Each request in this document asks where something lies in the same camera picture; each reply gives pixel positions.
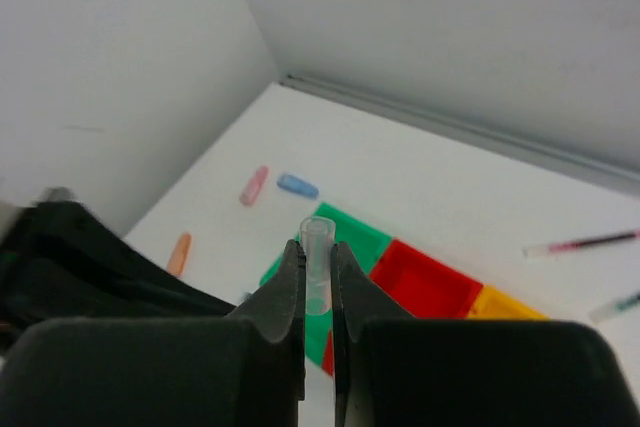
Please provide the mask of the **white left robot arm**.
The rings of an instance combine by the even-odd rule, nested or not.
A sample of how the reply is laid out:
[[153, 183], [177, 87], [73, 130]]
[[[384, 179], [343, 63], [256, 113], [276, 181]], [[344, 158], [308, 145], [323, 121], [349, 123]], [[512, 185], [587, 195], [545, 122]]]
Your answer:
[[234, 306], [148, 260], [65, 188], [1, 205], [1, 350], [58, 318], [181, 318]]

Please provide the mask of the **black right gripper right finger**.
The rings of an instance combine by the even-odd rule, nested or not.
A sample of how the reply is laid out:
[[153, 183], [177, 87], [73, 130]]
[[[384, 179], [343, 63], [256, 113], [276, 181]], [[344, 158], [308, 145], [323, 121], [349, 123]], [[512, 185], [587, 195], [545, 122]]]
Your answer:
[[635, 426], [607, 342], [568, 321], [420, 319], [331, 251], [339, 426]]

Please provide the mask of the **dark red ink pen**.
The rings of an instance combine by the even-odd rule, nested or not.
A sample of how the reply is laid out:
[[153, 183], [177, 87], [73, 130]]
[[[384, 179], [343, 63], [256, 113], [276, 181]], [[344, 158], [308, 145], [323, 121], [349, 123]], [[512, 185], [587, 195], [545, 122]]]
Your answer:
[[335, 222], [321, 216], [304, 219], [299, 242], [306, 258], [306, 314], [321, 316], [331, 308], [331, 251], [335, 243]]

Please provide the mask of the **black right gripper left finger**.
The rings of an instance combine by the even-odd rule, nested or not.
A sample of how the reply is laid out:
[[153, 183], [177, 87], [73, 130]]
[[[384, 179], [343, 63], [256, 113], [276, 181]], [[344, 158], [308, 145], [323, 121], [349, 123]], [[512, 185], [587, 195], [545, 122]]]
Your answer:
[[30, 327], [1, 372], [5, 426], [294, 426], [304, 398], [304, 254], [224, 317]]

